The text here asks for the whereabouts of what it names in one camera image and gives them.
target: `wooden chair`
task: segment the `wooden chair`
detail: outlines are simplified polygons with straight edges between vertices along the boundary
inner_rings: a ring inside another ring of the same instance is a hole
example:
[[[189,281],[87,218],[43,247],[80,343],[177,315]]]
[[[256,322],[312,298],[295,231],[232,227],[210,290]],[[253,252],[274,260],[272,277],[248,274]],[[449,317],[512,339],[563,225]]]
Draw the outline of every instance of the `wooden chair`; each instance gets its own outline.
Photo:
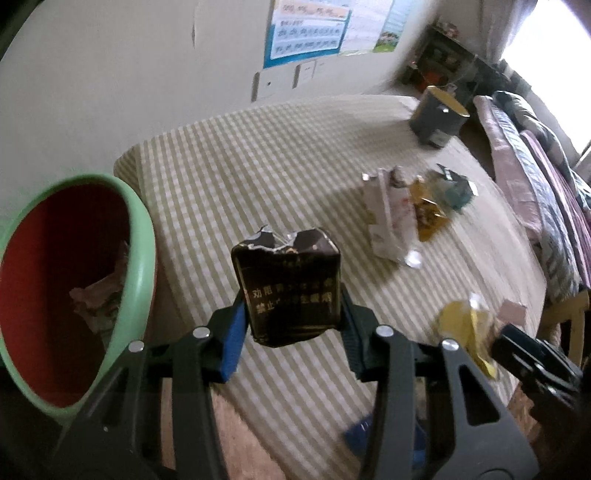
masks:
[[[552,328],[570,320],[569,359],[578,367],[583,361],[585,311],[589,310],[589,291],[548,307],[542,312],[538,336],[545,338]]]

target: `white switch plate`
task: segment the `white switch plate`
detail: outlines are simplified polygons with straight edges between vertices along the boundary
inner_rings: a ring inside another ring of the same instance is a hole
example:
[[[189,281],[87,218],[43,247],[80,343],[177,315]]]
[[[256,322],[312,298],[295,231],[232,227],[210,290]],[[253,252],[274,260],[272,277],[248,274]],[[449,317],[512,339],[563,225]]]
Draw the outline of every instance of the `white switch plate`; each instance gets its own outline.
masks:
[[[314,78],[322,78],[328,72],[329,60],[316,60],[316,67],[314,68]]]
[[[285,82],[285,73],[281,69],[275,67],[261,70],[256,86],[256,100],[270,97],[281,90],[288,90],[290,88],[291,85]]]
[[[297,70],[295,71],[295,82],[294,87],[299,87],[304,85],[312,80],[314,77],[314,68],[316,67],[316,61],[307,61],[306,63],[301,63],[298,65]]]

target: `striped tablecloth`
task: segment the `striped tablecloth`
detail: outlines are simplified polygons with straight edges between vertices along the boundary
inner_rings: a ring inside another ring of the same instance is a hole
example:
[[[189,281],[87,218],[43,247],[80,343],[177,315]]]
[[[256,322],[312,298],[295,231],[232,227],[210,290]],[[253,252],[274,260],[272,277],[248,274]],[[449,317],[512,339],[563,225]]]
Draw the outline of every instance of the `striped tablecloth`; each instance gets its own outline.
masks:
[[[503,299],[528,307],[535,335],[545,281],[525,231],[464,145],[419,146],[407,120],[416,100],[342,96],[229,113],[138,144],[115,174],[145,202],[160,260],[187,328],[207,323],[238,290],[230,249],[269,224],[279,233],[311,226],[331,232],[353,300],[413,340],[436,343],[435,319],[470,292],[492,310]],[[424,244],[420,270],[375,257],[369,244],[361,174],[436,163],[467,175],[479,196]],[[493,386],[507,403],[517,381],[501,370]],[[356,478],[359,461],[342,433],[372,408],[375,386],[357,383],[339,335],[281,349],[249,337],[237,374],[222,392],[288,475]]]

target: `trash in bin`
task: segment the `trash in bin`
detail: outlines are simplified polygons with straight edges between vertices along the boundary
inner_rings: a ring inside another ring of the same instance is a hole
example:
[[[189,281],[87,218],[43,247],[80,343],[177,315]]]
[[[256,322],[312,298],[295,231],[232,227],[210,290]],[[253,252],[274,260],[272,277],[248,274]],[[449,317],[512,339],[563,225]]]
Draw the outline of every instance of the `trash in bin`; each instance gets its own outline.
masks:
[[[112,274],[86,288],[73,288],[70,297],[74,300],[74,312],[80,315],[95,335],[100,335],[105,350],[111,341],[115,327],[121,294],[127,274],[129,245],[121,242]]]

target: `gray canister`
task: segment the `gray canister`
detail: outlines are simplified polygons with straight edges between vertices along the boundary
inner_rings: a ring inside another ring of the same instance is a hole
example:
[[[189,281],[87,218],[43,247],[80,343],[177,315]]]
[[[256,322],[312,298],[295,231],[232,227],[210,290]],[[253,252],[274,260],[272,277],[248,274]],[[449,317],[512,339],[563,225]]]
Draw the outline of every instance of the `gray canister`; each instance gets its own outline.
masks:
[[[460,132],[468,118],[468,110],[454,97],[435,86],[429,86],[409,123],[421,143],[443,148],[451,137]]]

